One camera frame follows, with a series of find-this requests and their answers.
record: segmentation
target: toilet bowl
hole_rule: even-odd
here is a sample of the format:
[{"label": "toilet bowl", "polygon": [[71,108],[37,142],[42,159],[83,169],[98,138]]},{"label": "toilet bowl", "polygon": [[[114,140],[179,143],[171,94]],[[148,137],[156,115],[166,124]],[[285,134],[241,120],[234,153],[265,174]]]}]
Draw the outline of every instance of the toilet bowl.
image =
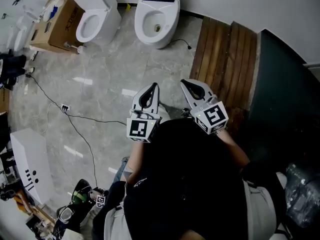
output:
[{"label": "toilet bowl", "polygon": [[180,0],[139,0],[134,29],[139,40],[156,49],[164,48],[173,37],[180,12]]},{"label": "toilet bowl", "polygon": [[76,29],[76,39],[81,43],[94,42],[108,45],[120,25],[121,16],[116,0],[74,0],[85,13]]}]

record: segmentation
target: cardboard box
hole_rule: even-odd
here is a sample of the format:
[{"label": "cardboard box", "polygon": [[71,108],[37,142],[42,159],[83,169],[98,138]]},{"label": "cardboard box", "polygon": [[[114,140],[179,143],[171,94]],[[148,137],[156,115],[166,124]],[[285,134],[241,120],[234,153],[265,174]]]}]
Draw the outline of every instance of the cardboard box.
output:
[{"label": "cardboard box", "polygon": [[34,27],[30,45],[56,53],[74,53],[77,49],[67,48],[65,42],[76,47],[83,45],[76,37],[77,27],[84,10],[74,0],[64,0],[53,18],[48,22],[41,20]]},{"label": "cardboard box", "polygon": [[0,115],[9,111],[9,90],[0,89]]}]

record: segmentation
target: wooden slat panel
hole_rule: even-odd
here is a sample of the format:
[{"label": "wooden slat panel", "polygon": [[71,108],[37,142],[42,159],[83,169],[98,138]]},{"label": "wooden slat panel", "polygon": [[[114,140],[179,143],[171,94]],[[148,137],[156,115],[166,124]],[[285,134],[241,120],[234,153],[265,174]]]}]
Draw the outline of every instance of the wooden slat panel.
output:
[{"label": "wooden slat panel", "polygon": [[239,25],[239,39],[238,39],[238,46],[236,49],[233,74],[231,79],[231,85],[230,85],[229,92],[225,102],[225,105],[229,108],[233,106],[234,98],[237,91],[237,86],[238,86],[238,81],[239,81],[239,76],[241,71],[242,58],[244,54],[245,33],[246,33],[246,29],[243,26]]},{"label": "wooden slat panel", "polygon": [[191,68],[190,78],[197,79],[202,63],[202,59],[205,52],[207,37],[208,37],[208,30],[210,25],[210,18],[204,17],[202,21],[201,32],[198,39],[198,44],[196,46],[196,51],[194,55],[194,60]]},{"label": "wooden slat panel", "polygon": [[215,19],[211,19],[208,37],[205,43],[205,49],[204,49],[204,54],[202,58],[201,68],[198,76],[198,80],[201,82],[206,81],[208,67],[209,67],[211,54],[212,54],[212,47],[214,45],[214,40],[215,40],[216,25],[217,25],[217,21]]},{"label": "wooden slat panel", "polygon": [[226,60],[227,60],[227,49],[229,44],[229,33],[230,33],[230,25],[222,23],[223,32],[222,32],[222,40],[219,51],[219,58],[216,65],[216,71],[213,79],[213,83],[211,85],[211,89],[215,95],[219,97],[220,89],[222,86],[222,80],[224,79],[225,71],[226,71]]},{"label": "wooden slat panel", "polygon": [[211,86],[214,81],[214,77],[215,77],[215,73],[216,73],[216,69],[217,69],[217,64],[218,64],[221,40],[223,38],[223,30],[224,29],[223,29],[222,22],[218,22],[215,27],[215,36],[214,36],[214,41],[213,41],[211,59],[210,59],[209,67],[208,67],[208,72],[207,72],[206,78],[205,78],[205,83],[208,86]]},{"label": "wooden slat panel", "polygon": [[243,48],[243,57],[241,63],[241,71],[239,75],[238,85],[236,87],[234,100],[232,106],[234,108],[239,107],[242,99],[242,94],[244,90],[244,86],[246,83],[248,66],[249,66],[249,56],[250,56],[250,45],[251,45],[251,37],[252,31],[248,28],[245,29],[245,39],[244,39],[244,48]]},{"label": "wooden slat panel", "polygon": [[226,104],[228,91],[230,88],[230,83],[232,75],[234,72],[234,65],[236,60],[236,53],[238,47],[238,38],[239,38],[239,25],[235,22],[231,24],[231,37],[230,37],[230,47],[228,51],[228,59],[226,63],[226,68],[224,72],[224,77],[222,80],[221,91],[219,94],[219,100]]},{"label": "wooden slat panel", "polygon": [[245,84],[243,87],[243,92],[242,92],[242,97],[240,102],[240,108],[244,110],[248,109],[247,106],[248,106],[249,94],[250,94],[250,89],[251,89],[252,80],[253,80],[254,71],[255,71],[256,54],[257,54],[257,34],[253,33],[251,37],[251,44],[250,44],[250,56],[249,56],[247,77],[245,79]]}]

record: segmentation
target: white cabinet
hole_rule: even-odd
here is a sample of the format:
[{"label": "white cabinet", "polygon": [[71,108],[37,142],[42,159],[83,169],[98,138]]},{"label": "white cabinet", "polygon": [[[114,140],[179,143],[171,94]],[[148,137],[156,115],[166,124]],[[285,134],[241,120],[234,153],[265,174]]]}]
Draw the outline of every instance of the white cabinet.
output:
[{"label": "white cabinet", "polygon": [[11,133],[13,154],[26,191],[44,204],[54,193],[46,139],[27,128]]}]

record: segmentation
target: white wall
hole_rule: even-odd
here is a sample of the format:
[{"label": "white wall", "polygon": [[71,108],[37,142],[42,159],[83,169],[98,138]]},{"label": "white wall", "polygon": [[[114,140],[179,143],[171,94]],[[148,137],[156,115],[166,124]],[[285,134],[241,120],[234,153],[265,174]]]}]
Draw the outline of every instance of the white wall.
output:
[{"label": "white wall", "polygon": [[181,0],[181,8],[257,33],[268,29],[307,63],[320,62],[320,0]]},{"label": "white wall", "polygon": [[35,234],[26,225],[28,217],[14,199],[0,200],[0,234],[5,240],[35,240]]},{"label": "white wall", "polygon": [[[47,0],[0,0],[0,45],[5,29],[22,14],[22,5],[42,7]],[[137,3],[138,0],[117,0]],[[255,32],[268,29],[294,49],[307,63],[320,63],[320,0],[181,0],[181,8],[231,24],[238,22]]]}]

